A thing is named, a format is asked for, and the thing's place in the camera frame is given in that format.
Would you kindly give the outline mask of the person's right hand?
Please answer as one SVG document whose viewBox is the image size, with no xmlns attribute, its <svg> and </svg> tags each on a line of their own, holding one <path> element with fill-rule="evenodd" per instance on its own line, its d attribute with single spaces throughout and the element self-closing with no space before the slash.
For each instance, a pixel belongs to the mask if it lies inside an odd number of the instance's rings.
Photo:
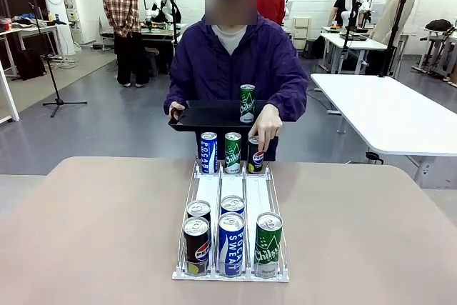
<svg viewBox="0 0 457 305">
<path fill-rule="evenodd" d="M 172 101 L 169 107 L 169 117 L 172 124 L 177 124 L 186 107 L 176 101 Z"/>
</svg>

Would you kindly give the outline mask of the person's left hand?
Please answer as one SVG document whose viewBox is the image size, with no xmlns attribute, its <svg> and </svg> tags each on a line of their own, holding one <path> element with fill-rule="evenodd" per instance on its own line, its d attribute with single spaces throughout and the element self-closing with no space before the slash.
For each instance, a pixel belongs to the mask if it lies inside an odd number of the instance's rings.
<svg viewBox="0 0 457 305">
<path fill-rule="evenodd" d="M 258 136 L 258 151 L 266 152 L 271 140 L 279 136 L 282 127 L 279 110 L 272 104 L 266 104 L 251 127 L 248 137 Z"/>
</svg>

